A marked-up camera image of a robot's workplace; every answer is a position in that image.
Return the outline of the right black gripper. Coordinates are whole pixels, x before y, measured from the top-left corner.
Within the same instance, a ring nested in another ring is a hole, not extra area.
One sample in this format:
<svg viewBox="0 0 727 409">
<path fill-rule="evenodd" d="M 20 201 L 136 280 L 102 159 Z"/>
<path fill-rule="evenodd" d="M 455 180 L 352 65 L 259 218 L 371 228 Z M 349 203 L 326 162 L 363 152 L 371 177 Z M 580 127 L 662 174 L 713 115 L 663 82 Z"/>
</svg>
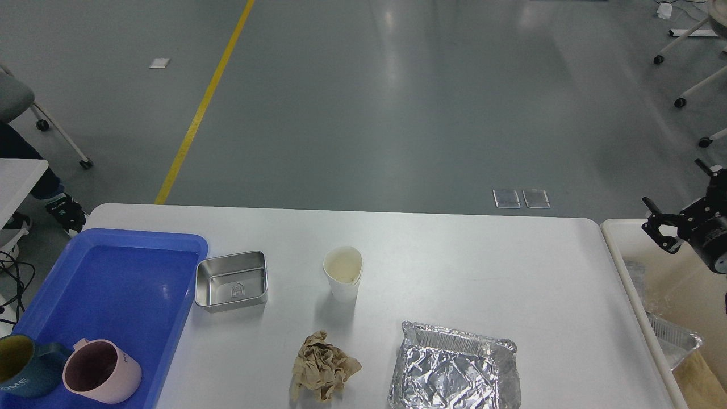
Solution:
<svg viewBox="0 0 727 409">
<path fill-rule="evenodd" d="M 704 198 L 691 203 L 680 214 L 673 214 L 662 212 L 649 197 L 642 197 L 651 213 L 642 225 L 642 230 L 669 254 L 677 253 L 686 241 L 709 270 L 725 274 L 725 208 L 708 199 L 726 199 L 726 170 L 719 165 L 707 166 L 702 160 L 694 162 L 710 177 Z M 676 227 L 679 233 L 677 236 L 664 235 L 660 230 L 662 226 Z"/>
</svg>

